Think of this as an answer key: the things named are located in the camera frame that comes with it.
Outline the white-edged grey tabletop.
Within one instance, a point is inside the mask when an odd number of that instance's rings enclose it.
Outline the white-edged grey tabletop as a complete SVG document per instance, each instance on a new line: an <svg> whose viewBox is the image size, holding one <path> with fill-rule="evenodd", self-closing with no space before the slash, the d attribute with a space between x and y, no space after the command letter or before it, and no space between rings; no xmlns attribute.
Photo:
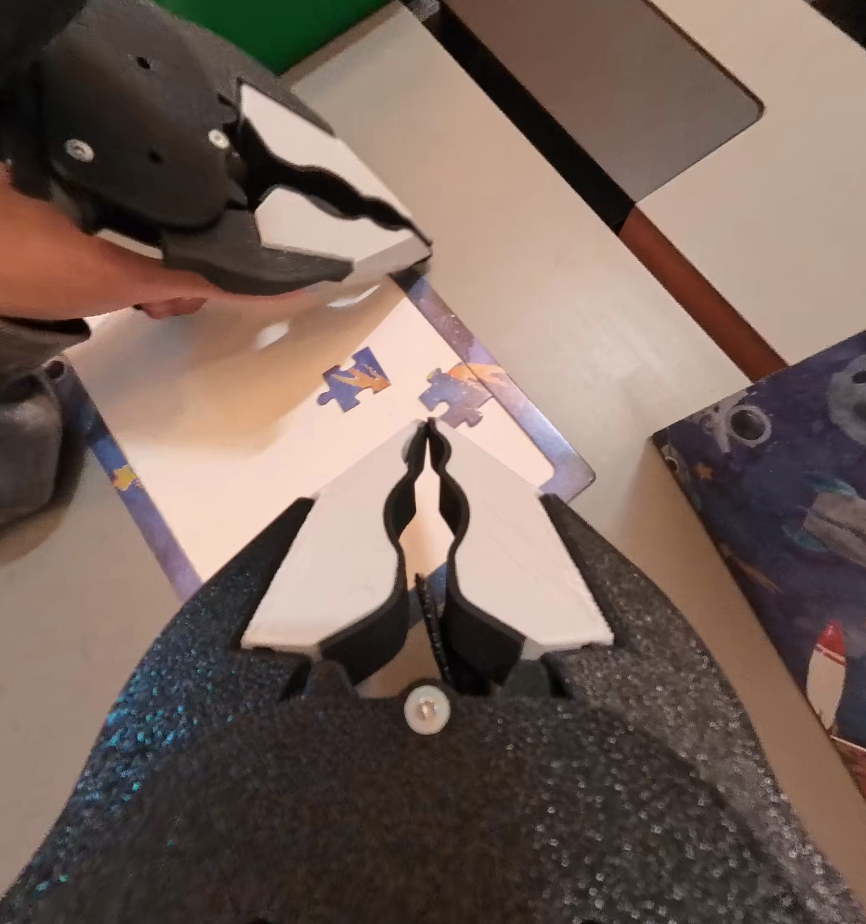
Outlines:
<svg viewBox="0 0 866 924"><path fill-rule="evenodd" d="M404 2L751 379L866 329L866 2Z"/></svg>

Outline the space and ocean print box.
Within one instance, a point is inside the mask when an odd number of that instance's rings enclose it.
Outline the space and ocean print box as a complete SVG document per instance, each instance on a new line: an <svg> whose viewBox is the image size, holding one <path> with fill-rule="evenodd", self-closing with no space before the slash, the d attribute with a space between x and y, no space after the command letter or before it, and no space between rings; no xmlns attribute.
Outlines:
<svg viewBox="0 0 866 924"><path fill-rule="evenodd" d="M866 801L866 330L651 440Z"/></svg>

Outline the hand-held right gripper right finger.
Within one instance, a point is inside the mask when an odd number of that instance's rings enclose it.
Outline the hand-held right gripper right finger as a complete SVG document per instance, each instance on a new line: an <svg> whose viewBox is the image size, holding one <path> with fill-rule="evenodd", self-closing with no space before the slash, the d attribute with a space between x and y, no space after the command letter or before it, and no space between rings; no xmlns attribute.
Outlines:
<svg viewBox="0 0 866 924"><path fill-rule="evenodd" d="M455 430L430 421L439 514L452 533L443 634L464 661L538 661L611 646L614 633L543 494Z"/></svg>

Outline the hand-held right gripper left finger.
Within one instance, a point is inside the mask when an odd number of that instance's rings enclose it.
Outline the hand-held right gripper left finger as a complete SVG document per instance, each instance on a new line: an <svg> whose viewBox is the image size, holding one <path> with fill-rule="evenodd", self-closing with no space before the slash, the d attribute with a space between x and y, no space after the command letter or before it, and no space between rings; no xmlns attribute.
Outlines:
<svg viewBox="0 0 866 924"><path fill-rule="evenodd" d="M427 424L413 421L326 484L242 634L245 650L395 655L409 604L401 537L417 512Z"/></svg>

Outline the dark blue orange-marked puzzle piece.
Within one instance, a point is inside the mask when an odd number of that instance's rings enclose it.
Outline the dark blue orange-marked puzzle piece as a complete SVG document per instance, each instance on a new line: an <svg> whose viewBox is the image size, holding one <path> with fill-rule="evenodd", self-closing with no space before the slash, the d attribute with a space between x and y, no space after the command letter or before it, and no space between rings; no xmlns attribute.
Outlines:
<svg viewBox="0 0 866 924"><path fill-rule="evenodd" d="M492 397L470 367L458 364L447 371L440 368L431 371L427 387L418 399L429 412L444 406L439 421L458 429L462 425L473 428L480 424L484 418L482 408Z"/></svg>

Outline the white puzzle tray blue rim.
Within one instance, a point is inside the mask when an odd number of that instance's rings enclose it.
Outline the white puzzle tray blue rim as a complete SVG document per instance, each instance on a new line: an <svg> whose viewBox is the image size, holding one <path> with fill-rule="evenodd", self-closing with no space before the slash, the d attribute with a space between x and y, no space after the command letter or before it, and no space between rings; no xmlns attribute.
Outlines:
<svg viewBox="0 0 866 924"><path fill-rule="evenodd" d="M186 600L270 527L277 563L241 616L242 634L323 487L413 421L427 424L417 512L401 537L409 627L395 655L299 655L336 665L380 695L384 676L441 677L473 689L502 685L538 661L464 661L443 634L452 533L439 514L430 421L470 439L543 494L561 536L561 508L594 481L585 461L483 343L422 280L382 283L354 308L302 308L289 299L243 310L212 304L192 317L150 321L136 310L92 321L71 351L65 387L92 452L142 536ZM320 407L323 373L369 347L391 380L342 413ZM471 368L492 399L483 421L454 429L418 396L436 368ZM564 539L574 559L572 540Z"/></svg>

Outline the person's left hand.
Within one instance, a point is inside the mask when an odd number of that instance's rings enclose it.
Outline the person's left hand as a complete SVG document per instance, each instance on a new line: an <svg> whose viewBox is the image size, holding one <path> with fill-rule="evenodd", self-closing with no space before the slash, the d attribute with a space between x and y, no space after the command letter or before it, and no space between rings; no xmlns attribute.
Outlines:
<svg viewBox="0 0 866 924"><path fill-rule="evenodd" d="M15 190L0 163L0 317L56 322L138 307L161 320L193 314L209 301L259 307L280 298L232 295L89 236L52 204Z"/></svg>

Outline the green plastic bin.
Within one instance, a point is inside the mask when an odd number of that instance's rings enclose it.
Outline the green plastic bin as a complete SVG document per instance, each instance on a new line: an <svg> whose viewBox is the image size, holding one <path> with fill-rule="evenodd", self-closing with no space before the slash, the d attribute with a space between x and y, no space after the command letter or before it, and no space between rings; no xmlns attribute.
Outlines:
<svg viewBox="0 0 866 924"><path fill-rule="evenodd" d="M387 1L159 1L283 74L371 17Z"/></svg>

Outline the orange comet print puzzle piece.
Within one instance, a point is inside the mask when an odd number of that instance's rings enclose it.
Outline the orange comet print puzzle piece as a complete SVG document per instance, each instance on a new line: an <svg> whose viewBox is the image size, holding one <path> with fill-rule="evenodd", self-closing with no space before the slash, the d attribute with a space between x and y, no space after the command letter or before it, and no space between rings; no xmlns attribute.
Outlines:
<svg viewBox="0 0 866 924"><path fill-rule="evenodd" d="M368 346L354 352L346 368L335 365L324 372L323 382L325 388L317 396L316 404L320 407L335 404L342 413L357 409L363 392L377 395L391 387L389 376Z"/></svg>

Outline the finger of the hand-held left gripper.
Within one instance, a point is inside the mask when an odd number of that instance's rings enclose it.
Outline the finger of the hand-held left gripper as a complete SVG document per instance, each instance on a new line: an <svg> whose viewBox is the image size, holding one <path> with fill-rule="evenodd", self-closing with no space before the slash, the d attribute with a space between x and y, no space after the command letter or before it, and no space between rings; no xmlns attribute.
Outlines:
<svg viewBox="0 0 866 924"><path fill-rule="evenodd" d="M239 138L250 179L267 188L287 178L293 190L326 202L343 217L370 218L432 245L404 203L331 131L245 82L240 105Z"/></svg>
<svg viewBox="0 0 866 924"><path fill-rule="evenodd" d="M325 203L285 188L266 196L254 220L266 248L347 263L345 281L377 280L432 255L431 245L411 228L335 214Z"/></svg>

